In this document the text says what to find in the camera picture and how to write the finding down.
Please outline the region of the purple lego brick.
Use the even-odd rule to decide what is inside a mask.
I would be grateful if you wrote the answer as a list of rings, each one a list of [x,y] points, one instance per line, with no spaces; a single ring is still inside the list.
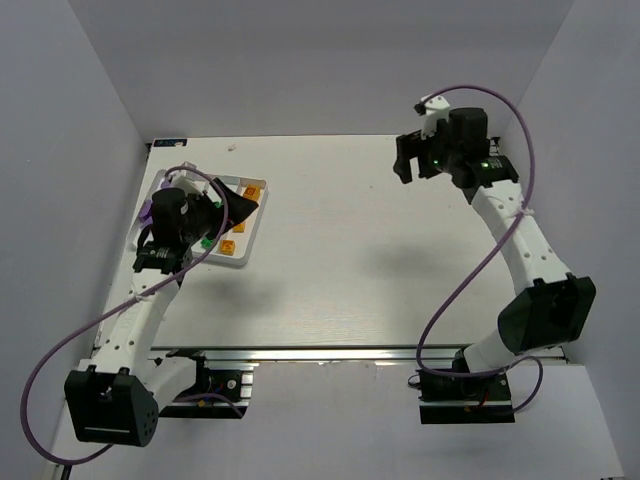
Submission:
[[[152,202],[149,199],[147,199],[147,200],[145,200],[143,202],[143,204],[142,204],[142,206],[141,206],[141,208],[139,210],[139,213],[138,213],[138,219],[141,222],[146,221],[150,217],[150,215],[151,215],[151,213],[150,213],[151,205],[152,205]]]

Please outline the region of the yellow rounded lego brick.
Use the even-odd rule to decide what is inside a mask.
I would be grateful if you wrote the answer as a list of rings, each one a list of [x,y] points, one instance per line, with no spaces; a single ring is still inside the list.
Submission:
[[[243,192],[243,197],[252,201],[258,201],[261,191],[262,189],[257,185],[248,185]]]

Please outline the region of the small yellow lego brick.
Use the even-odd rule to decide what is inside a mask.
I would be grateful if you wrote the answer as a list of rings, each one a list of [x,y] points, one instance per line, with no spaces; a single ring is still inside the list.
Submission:
[[[236,249],[236,243],[234,240],[221,240],[219,243],[218,252],[222,255],[233,256]]]

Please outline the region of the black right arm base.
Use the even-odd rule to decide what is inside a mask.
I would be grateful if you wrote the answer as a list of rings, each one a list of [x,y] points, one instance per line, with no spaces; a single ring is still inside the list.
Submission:
[[[511,390],[505,374],[485,378],[453,378],[417,373],[423,425],[511,424],[515,422]]]

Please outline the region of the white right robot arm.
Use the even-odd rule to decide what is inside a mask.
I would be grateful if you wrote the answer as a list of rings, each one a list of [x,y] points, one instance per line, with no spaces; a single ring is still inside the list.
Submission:
[[[396,139],[394,173],[412,180],[410,162],[424,179],[450,176],[484,221],[511,275],[515,297],[499,313],[496,328],[464,348],[456,373],[495,373],[526,355],[577,340],[596,288],[577,277],[551,248],[511,161],[490,152],[488,116],[479,107],[451,108],[443,97],[417,105],[423,127]]]

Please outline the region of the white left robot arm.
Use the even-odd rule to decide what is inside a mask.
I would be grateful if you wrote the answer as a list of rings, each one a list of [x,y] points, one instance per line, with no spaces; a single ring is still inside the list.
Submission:
[[[161,413],[179,403],[212,404],[224,384],[195,350],[152,357],[154,339],[177,296],[192,250],[212,246],[259,207],[220,179],[196,182],[168,177],[150,198],[150,219],[137,236],[130,293],[132,306],[116,315],[103,346],[71,371],[64,393],[75,434],[83,442],[146,446]]]

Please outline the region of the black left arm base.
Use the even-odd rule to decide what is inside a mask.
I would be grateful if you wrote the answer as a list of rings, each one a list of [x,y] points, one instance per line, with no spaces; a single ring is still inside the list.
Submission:
[[[253,374],[252,364],[199,361],[194,383],[160,417],[239,420],[249,406]]]

